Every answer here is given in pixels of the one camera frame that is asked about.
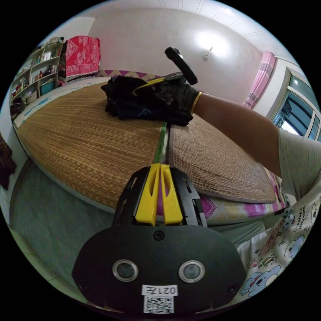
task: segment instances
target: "red blanket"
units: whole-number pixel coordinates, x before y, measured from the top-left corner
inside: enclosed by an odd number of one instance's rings
[[[97,73],[99,60],[99,39],[87,36],[76,36],[67,40],[67,78]]]

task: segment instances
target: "qr code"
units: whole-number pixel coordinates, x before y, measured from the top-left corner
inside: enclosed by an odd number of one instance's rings
[[[144,313],[174,313],[174,297],[145,296]]]

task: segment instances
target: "sticker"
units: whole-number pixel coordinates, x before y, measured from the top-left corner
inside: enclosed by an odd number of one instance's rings
[[[174,297],[144,296],[144,313],[174,313]]]
[[[178,295],[177,285],[143,285],[141,295],[148,297],[175,297]]]

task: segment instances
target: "cartoon print blanket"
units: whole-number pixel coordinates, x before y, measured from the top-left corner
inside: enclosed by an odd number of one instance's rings
[[[221,308],[253,297],[285,270],[307,239],[320,205],[321,181],[293,207],[287,204],[273,228],[239,246],[237,250],[247,270],[246,280],[234,299]]]

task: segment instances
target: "window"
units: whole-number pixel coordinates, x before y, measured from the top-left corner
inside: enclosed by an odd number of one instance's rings
[[[287,130],[288,132],[292,133],[292,134],[295,134],[295,135],[299,135],[295,129],[287,122],[285,121],[282,126],[281,126],[282,129],[285,129]]]
[[[314,122],[313,122],[313,125],[312,125],[312,129],[311,129],[310,134],[308,136],[309,139],[315,140],[315,137],[316,137],[317,132],[318,132],[319,124],[320,124],[320,119],[317,116],[315,116],[314,117]]]
[[[292,134],[321,140],[321,112],[313,90],[292,74],[283,103],[272,121]]]
[[[289,86],[297,90],[303,96],[307,97],[308,100],[317,108],[319,112],[321,112],[319,104],[317,102],[317,98],[311,87],[309,87],[306,83],[304,83],[301,79],[291,75]]]

